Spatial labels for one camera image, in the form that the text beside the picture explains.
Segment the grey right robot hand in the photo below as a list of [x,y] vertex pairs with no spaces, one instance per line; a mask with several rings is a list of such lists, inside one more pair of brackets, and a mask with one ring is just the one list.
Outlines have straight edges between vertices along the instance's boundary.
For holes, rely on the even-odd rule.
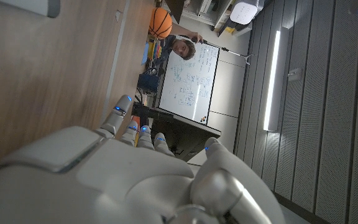
[[130,123],[123,95],[99,129],[45,136],[0,161],[0,223],[283,223],[263,180],[218,139],[193,170]]

